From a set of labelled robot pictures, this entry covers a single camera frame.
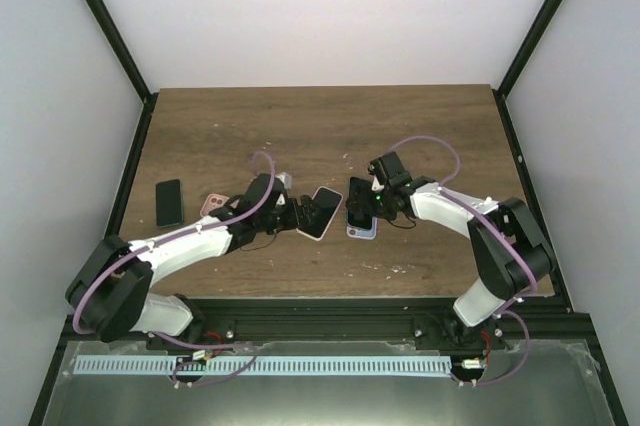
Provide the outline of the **black phone green edge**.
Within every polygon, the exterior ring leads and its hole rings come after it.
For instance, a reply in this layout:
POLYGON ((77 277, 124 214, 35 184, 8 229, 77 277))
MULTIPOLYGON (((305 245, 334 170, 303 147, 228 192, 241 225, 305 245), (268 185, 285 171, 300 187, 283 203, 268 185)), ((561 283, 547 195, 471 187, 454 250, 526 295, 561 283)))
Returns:
POLYGON ((373 228, 371 215, 371 182, 362 178, 351 177, 348 185, 347 225, 361 230, 373 228))

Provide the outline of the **purple phone case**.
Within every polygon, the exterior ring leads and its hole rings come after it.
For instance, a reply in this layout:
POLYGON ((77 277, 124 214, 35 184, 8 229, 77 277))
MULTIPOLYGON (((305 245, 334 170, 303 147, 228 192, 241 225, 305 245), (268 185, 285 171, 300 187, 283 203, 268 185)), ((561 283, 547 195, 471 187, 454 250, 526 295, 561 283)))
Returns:
POLYGON ((373 240, 377 235, 378 219, 365 213, 347 212, 346 233, 352 239, 373 240))

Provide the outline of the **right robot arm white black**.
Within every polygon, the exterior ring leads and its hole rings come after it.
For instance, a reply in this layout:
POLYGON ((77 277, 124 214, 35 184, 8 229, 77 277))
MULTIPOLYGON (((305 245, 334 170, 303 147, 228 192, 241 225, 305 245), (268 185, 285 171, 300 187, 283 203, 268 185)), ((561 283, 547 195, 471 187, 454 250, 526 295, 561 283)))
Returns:
POLYGON ((395 152, 372 160, 368 174, 369 180, 349 180, 346 208, 353 219, 391 223, 403 215, 470 241, 477 279, 454 301, 455 316, 444 324, 445 339, 455 348, 471 346, 482 323, 535 292, 538 282, 557 267, 550 242, 518 198, 475 198, 432 178, 414 178, 395 152))

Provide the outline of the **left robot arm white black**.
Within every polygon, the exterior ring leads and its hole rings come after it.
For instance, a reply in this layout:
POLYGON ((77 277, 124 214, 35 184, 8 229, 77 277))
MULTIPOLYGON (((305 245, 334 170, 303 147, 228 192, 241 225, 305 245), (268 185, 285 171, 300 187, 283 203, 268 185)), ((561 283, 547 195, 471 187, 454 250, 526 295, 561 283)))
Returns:
POLYGON ((217 203, 191 225, 131 242, 108 236, 66 291, 72 327, 102 342, 147 332, 169 336, 181 349, 194 349, 203 341, 205 328, 194 307, 180 295, 154 294, 152 287, 198 262, 228 255, 259 234, 296 230, 319 217, 314 198, 289 196, 283 175, 261 174, 245 193, 217 203))

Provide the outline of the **pink phone case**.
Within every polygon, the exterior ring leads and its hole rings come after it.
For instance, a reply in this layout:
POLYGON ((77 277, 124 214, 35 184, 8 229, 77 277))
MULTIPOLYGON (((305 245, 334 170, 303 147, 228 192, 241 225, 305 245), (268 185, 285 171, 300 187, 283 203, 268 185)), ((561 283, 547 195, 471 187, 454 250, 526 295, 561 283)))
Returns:
POLYGON ((222 207, 227 201, 227 196, 216 193, 209 194, 200 209, 200 216, 206 217, 211 211, 222 207))

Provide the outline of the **black phone teal edge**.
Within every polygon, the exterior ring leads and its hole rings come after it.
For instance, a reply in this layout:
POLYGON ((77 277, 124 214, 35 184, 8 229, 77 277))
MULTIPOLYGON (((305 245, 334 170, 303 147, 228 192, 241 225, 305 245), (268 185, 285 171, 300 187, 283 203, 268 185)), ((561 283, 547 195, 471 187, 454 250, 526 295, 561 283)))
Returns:
POLYGON ((155 215, 158 228, 181 225, 184 221, 182 183, 179 179, 155 185, 155 215))

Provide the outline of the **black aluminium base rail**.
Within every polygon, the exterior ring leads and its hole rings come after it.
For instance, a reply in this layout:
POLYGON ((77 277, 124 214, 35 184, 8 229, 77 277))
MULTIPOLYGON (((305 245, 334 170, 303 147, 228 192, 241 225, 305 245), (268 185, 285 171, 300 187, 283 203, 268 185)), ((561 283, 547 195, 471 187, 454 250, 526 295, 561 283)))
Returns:
POLYGON ((409 341, 419 349, 477 349, 484 337, 493 343, 533 339, 591 342, 590 316, 554 298, 536 298, 514 307, 511 315, 466 326, 443 298, 364 299, 189 299, 193 321, 177 339, 186 343, 266 343, 271 341, 409 341))

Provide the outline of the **left black frame post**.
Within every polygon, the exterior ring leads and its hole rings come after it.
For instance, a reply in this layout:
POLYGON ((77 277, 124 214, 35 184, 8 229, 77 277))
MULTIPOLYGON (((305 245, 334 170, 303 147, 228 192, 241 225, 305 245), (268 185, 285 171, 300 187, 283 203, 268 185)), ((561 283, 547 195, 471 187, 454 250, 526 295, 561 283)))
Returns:
POLYGON ((143 103, 147 103, 152 93, 146 84, 116 22, 104 0, 84 0, 96 23, 119 61, 123 71, 143 103))

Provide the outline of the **black frame post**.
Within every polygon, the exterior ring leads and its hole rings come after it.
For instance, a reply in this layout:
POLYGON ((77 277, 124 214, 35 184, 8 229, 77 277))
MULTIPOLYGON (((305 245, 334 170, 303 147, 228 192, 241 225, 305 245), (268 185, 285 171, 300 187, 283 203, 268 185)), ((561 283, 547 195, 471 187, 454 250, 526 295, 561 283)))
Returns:
POLYGON ((508 97, 513 90, 563 1, 564 0, 543 1, 514 59, 496 90, 500 98, 508 97))
POLYGON ((96 23, 119 61, 123 71, 143 103, 147 103, 152 93, 146 84, 116 22, 104 0, 84 0, 96 23))

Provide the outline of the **right black frame post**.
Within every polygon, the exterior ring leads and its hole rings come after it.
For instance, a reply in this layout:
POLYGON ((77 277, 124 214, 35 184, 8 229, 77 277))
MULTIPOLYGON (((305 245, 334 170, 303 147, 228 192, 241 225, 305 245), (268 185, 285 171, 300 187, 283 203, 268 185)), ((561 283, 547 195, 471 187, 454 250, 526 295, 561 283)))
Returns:
POLYGON ((543 1, 514 59, 496 90, 500 98, 508 97, 513 90, 563 1, 564 0, 543 1))

